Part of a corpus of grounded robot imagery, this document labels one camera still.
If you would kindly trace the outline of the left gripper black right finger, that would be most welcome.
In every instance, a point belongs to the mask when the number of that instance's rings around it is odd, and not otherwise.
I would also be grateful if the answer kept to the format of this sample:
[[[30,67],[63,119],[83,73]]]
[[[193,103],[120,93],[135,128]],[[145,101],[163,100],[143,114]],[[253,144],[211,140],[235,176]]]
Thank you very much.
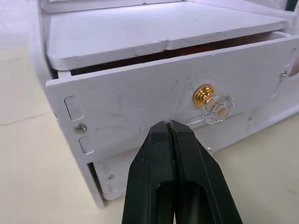
[[[235,224],[236,205],[220,166],[186,125],[169,121],[178,224]]]

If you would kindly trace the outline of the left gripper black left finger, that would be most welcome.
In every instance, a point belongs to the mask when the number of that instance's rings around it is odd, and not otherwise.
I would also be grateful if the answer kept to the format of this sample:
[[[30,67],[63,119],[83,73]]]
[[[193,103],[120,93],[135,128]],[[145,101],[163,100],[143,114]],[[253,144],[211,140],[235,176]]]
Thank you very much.
[[[170,134],[166,123],[161,121],[150,128],[130,165],[123,223],[171,224],[173,200]]]

